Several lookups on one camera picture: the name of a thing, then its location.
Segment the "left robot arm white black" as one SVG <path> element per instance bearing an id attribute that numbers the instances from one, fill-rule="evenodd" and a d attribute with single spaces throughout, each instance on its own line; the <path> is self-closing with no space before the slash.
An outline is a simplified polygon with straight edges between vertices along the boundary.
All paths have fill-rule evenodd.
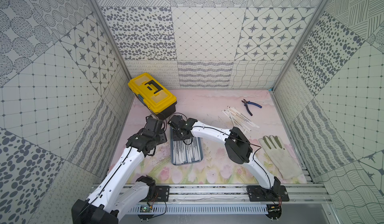
<path id="1" fill-rule="evenodd" d="M 149 207 L 158 199 L 156 182 L 149 176 L 141 176 L 121 195 L 123 187 L 133 171 L 147 156 L 154 156 L 156 147 L 167 142 L 164 121 L 146 117 L 146 124 L 128 138 L 126 148 L 117 164 L 99 186 L 85 199 L 77 200 L 71 209 L 75 224 L 117 224 L 139 202 Z"/>

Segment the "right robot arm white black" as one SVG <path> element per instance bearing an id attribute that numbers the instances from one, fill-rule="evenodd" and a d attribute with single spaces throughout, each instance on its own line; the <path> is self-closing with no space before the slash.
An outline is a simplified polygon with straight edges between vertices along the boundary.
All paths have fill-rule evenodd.
<path id="1" fill-rule="evenodd" d="M 256 152 L 252 149 L 252 144 L 239 128 L 222 129 L 204 124 L 193 118 L 183 120 L 181 116 L 177 115 L 170 118 L 168 125 L 176 132 L 176 137 L 179 140 L 196 137 L 223 144 L 232 162 L 244 165 L 262 189 L 278 196 L 281 187 L 280 180 L 260 163 L 256 157 Z"/>

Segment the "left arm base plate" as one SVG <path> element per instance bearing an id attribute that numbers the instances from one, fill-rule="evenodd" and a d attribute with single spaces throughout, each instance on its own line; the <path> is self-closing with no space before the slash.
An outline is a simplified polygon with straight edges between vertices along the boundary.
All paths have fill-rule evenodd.
<path id="1" fill-rule="evenodd" d="M 170 186 L 149 187 L 147 202 L 168 202 L 170 195 Z"/>

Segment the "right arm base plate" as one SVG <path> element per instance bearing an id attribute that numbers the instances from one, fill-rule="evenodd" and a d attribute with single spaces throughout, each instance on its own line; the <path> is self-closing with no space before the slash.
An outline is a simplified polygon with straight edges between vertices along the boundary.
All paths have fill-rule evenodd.
<path id="1" fill-rule="evenodd" d="M 250 202 L 288 202 L 290 200 L 285 186 L 272 190 L 260 186 L 247 186 L 246 188 Z"/>

